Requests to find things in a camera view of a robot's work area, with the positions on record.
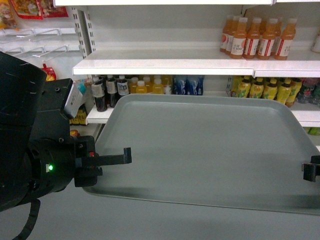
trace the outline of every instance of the beverage shelf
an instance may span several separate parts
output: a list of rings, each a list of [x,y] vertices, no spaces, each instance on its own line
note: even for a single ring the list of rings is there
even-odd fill
[[[100,49],[73,68],[74,75],[167,74],[320,77],[320,54],[292,50],[287,60],[231,59],[217,47]]]

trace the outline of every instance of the bottle cap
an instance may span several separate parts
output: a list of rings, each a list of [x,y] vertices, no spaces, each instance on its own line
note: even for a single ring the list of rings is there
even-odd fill
[[[261,23],[261,17],[254,17],[253,18],[253,20],[252,20],[252,22],[254,23],[254,24],[260,24]]]
[[[131,78],[131,82],[133,82],[133,83],[137,83],[138,81],[139,81],[139,78],[137,78],[137,77]]]
[[[284,83],[285,83],[285,84],[290,84],[290,83],[291,83],[290,78],[286,78],[286,79],[284,80]]]
[[[149,76],[144,76],[144,77],[143,77],[143,81],[145,81],[145,82],[150,82],[150,77],[149,77]]]
[[[145,85],[145,82],[144,81],[138,81],[138,86],[139,87],[142,87],[142,86],[144,86]]]
[[[160,79],[160,78],[156,78],[156,79],[154,80],[154,83],[155,83],[155,84],[161,84],[161,79]]]
[[[239,18],[241,18],[241,15],[233,16],[233,21],[239,21]]]
[[[246,23],[248,22],[248,18],[247,17],[240,17],[239,18],[239,23]]]
[[[298,19],[294,18],[294,17],[290,17],[288,20],[288,24],[296,24],[298,21]]]
[[[269,24],[276,24],[278,22],[277,18],[270,18],[269,19]]]

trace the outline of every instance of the juice bottle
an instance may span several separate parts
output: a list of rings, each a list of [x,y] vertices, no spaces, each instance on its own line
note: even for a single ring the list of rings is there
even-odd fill
[[[290,52],[290,46],[294,41],[294,37],[296,35],[296,18],[289,18],[288,24],[286,25],[281,37],[279,39],[279,43],[276,48],[276,52],[274,58],[277,60],[287,60],[288,54]]]
[[[278,88],[278,92],[276,94],[276,100],[282,104],[285,104],[288,97],[291,93],[291,87],[290,87],[290,78],[286,78],[284,80],[284,83]]]
[[[232,49],[230,58],[241,59],[244,54],[245,43],[247,38],[247,17],[240,17],[235,33],[233,34]]]
[[[145,86],[144,81],[138,81],[136,89],[135,89],[136,94],[146,94],[147,93],[147,87]]]
[[[262,98],[263,99],[275,99],[277,94],[277,80],[275,78],[271,78],[270,83],[263,89]]]
[[[152,83],[150,81],[150,77],[144,76],[143,81],[144,81],[144,85],[146,86],[147,93],[151,93],[152,92]]]
[[[299,93],[301,87],[302,87],[302,81],[299,78],[293,77],[291,80],[291,92],[289,97],[287,98],[285,105],[290,108],[294,103],[297,94]]]
[[[250,88],[250,98],[251,99],[259,99],[262,96],[262,92],[264,91],[263,78],[257,77],[254,84],[251,85]]]
[[[131,94],[135,94],[136,93],[136,88],[138,86],[138,81],[139,81],[139,78],[137,78],[137,77],[131,78],[131,82],[129,84],[130,93]]]
[[[258,51],[258,59],[268,60],[271,54],[271,49],[274,45],[276,34],[276,24],[278,19],[270,18],[268,25],[266,26],[265,32],[262,34],[262,39],[260,42],[260,48]]]
[[[231,28],[228,32],[228,41],[226,43],[225,54],[230,55],[232,50],[232,44],[234,42],[234,34],[237,30],[238,21],[240,16],[233,16]]]
[[[253,59],[257,52],[257,47],[260,39],[260,17],[254,17],[252,20],[252,24],[250,30],[246,35],[243,57],[245,59]]]
[[[250,76],[244,76],[243,80],[238,85],[236,96],[238,98],[246,98],[251,87]]]
[[[228,42],[228,32],[230,31],[232,25],[233,15],[226,16],[226,22],[222,30],[220,52],[224,53],[226,51],[227,42]]]
[[[282,26],[282,16],[278,17],[278,23],[275,25],[275,39],[274,39],[274,44],[271,49],[271,56],[276,54],[276,50],[279,44],[280,40],[280,35],[281,35],[281,26]]]
[[[171,75],[162,75],[161,83],[163,85],[164,94],[172,94],[172,76]]]
[[[161,84],[160,78],[154,79],[154,85],[152,86],[153,94],[164,94],[164,86]]]
[[[230,97],[236,97],[238,92],[238,85],[244,79],[244,76],[233,76],[233,83],[230,92]]]

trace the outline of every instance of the orange juice bottle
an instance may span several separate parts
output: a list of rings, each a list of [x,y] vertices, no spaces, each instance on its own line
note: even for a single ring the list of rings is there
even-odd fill
[[[296,18],[289,18],[288,24],[281,34],[274,58],[277,60],[287,60],[290,52],[290,46],[296,35]]]
[[[228,32],[228,41],[226,43],[225,54],[230,55],[232,50],[232,44],[234,42],[234,34],[237,30],[238,21],[240,16],[233,16],[231,28]]]
[[[268,25],[266,26],[265,32],[262,34],[262,39],[260,42],[260,48],[258,51],[258,59],[268,60],[271,54],[271,49],[275,43],[275,30],[278,19],[270,18]]]
[[[146,94],[147,93],[147,87],[145,86],[144,81],[138,81],[138,85],[136,86],[135,93],[136,94]]]
[[[282,16],[278,17],[278,23],[275,25],[275,39],[274,39],[274,44],[271,49],[271,56],[276,54],[276,50],[278,47],[280,35],[281,35],[281,26],[282,26]]]
[[[150,81],[150,77],[144,76],[143,81],[144,81],[144,85],[146,86],[147,93],[152,93],[152,83]]]
[[[245,43],[247,38],[247,17],[240,17],[238,26],[233,35],[232,49],[230,53],[230,58],[232,59],[241,59],[242,54],[244,54]]]
[[[245,59],[253,59],[257,52],[257,47],[260,39],[260,17],[254,17],[252,20],[252,24],[250,30],[246,35],[243,57]]]
[[[226,22],[222,30],[220,52],[224,53],[226,51],[227,42],[228,42],[228,32],[230,31],[232,25],[233,15],[226,16]]]

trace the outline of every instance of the bottle label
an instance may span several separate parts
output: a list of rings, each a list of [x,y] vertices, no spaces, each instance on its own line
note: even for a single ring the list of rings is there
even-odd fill
[[[273,47],[275,43],[275,40],[274,39],[261,39],[260,41],[260,48],[259,48],[259,52],[258,54],[260,56],[265,56],[265,57],[268,57],[271,55],[271,49]]]
[[[245,47],[243,54],[245,55],[256,55],[259,39],[248,38],[245,41]]]
[[[102,83],[93,84],[91,88],[92,88],[92,95],[95,98],[102,98],[105,95],[105,90]]]
[[[234,42],[234,36],[229,35],[228,42],[226,44],[226,49],[225,49],[226,51],[231,52],[233,42]]]
[[[220,45],[221,49],[226,49],[227,43],[228,43],[228,36],[229,36],[228,34],[222,33],[221,45]]]
[[[280,37],[276,36],[275,39],[274,39],[274,44],[273,44],[272,49],[271,49],[272,53],[275,53],[277,51],[279,40],[280,40]]]
[[[125,96],[129,94],[128,82],[118,82],[117,86],[119,95]]]
[[[276,55],[281,57],[287,57],[290,52],[290,46],[292,44],[293,40],[279,40],[277,49],[276,49]]]
[[[233,55],[242,55],[245,49],[245,38],[233,38],[231,54]]]
[[[116,94],[118,92],[116,81],[107,81],[106,82],[106,90],[108,94]]]

